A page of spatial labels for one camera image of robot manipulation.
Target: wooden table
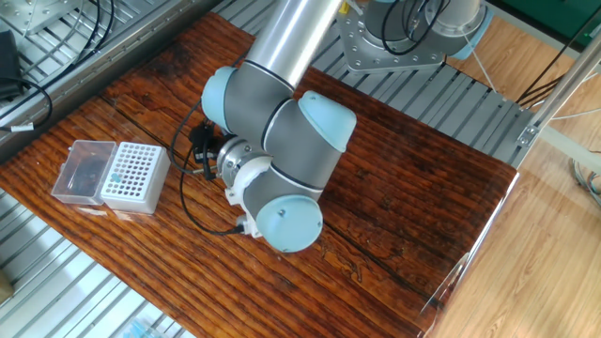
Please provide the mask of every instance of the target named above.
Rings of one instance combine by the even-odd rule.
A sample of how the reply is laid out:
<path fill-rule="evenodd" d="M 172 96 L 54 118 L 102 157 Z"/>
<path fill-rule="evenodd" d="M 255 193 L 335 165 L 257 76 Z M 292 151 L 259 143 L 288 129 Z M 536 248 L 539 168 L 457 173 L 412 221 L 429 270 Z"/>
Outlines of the wooden table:
<path fill-rule="evenodd" d="M 339 101 L 358 126 L 319 200 L 323 233 L 301 253 L 202 233 L 181 209 L 173 168 L 154 215 L 93 216 L 50 195 L 74 140 L 166 146 L 207 78 L 252 41 L 208 15 L 1 167 L 0 187 L 195 335 L 418 335 L 435 316 L 430 297 L 516 170 L 315 69 L 297 97 L 312 89 Z M 180 159 L 189 147 L 181 139 Z M 229 228 L 242 212 L 223 188 L 186 180 L 189 208 L 207 227 Z"/>

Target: clear plastic lid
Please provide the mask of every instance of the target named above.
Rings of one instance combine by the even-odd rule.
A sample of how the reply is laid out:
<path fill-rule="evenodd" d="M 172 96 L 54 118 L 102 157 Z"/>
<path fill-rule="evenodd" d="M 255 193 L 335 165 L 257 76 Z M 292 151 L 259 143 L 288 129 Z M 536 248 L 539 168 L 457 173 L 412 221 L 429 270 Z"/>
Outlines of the clear plastic lid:
<path fill-rule="evenodd" d="M 63 203 L 99 206 L 100 189 L 116 154 L 116 143 L 77 140 L 54 184 L 52 196 Z"/>

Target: wooden floor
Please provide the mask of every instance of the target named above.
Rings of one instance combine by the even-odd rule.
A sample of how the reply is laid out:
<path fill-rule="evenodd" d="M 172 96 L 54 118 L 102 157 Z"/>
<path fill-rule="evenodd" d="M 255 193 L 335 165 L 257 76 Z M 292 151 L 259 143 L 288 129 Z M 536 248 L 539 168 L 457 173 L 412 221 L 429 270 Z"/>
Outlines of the wooden floor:
<path fill-rule="evenodd" d="M 516 100 L 554 49 L 496 18 L 476 49 L 494 85 Z M 471 57 L 451 62 L 486 83 Z M 573 63 L 564 57 L 546 81 Z M 601 107 L 601 76 L 559 115 Z M 551 126 L 601 149 L 601 114 Z M 571 178 L 568 157 L 539 141 L 434 337 L 601 337 L 601 209 Z"/>

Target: robotic arm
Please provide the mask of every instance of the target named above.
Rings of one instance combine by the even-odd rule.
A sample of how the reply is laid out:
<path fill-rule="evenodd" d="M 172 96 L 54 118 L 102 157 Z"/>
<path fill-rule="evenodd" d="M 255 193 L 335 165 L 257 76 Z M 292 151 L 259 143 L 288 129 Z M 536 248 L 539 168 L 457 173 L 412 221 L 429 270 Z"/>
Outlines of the robotic arm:
<path fill-rule="evenodd" d="M 342 3 L 279 0 L 240 68 L 218 69 L 202 95 L 207 117 L 237 135 L 220 150 L 217 166 L 228 202 L 244 209 L 238 224 L 244 225 L 245 234 L 263 236 L 282 252 L 305 249 L 319 236 L 323 218 L 316 201 L 357 123 L 348 108 L 315 92 L 306 92 L 299 101 L 291 99 Z M 372 1 L 364 13 L 338 18 L 346 23 L 341 24 L 342 36 L 351 46 L 346 52 L 351 68 L 353 64 L 375 65 L 370 69 L 374 71 L 438 67 L 442 57 L 436 53 L 464 48 L 481 31 L 485 17 L 480 0 L 398 3 Z M 387 23 L 392 14 L 394 19 Z M 383 38 L 380 27 L 390 29 L 389 38 Z M 424 44 L 411 50 L 427 58 L 395 52 L 415 43 L 413 31 L 422 32 L 419 40 Z M 392 50 L 385 48 L 385 41 Z"/>
<path fill-rule="evenodd" d="M 346 150 L 356 116 L 309 91 L 292 94 L 342 0 L 282 0 L 239 69 L 218 69 L 205 87 L 209 119 L 237 135 L 217 164 L 245 234 L 297 252 L 323 226 L 316 200 Z"/>

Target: metal frame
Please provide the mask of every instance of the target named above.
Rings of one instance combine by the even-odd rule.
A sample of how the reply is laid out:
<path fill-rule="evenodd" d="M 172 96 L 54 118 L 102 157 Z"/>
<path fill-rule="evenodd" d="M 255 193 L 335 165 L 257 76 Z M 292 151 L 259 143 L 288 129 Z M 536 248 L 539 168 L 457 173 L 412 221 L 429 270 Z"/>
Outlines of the metal frame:
<path fill-rule="evenodd" d="M 559 81 L 549 97 L 545 99 L 543 106 L 535 116 L 532 117 L 528 126 L 520 134 L 517 142 L 520 145 L 530 147 L 536 137 L 547 123 L 555 116 L 570 97 L 584 82 L 589 73 L 598 66 L 601 60 L 601 34 L 582 51 L 576 63 L 568 70 Z"/>

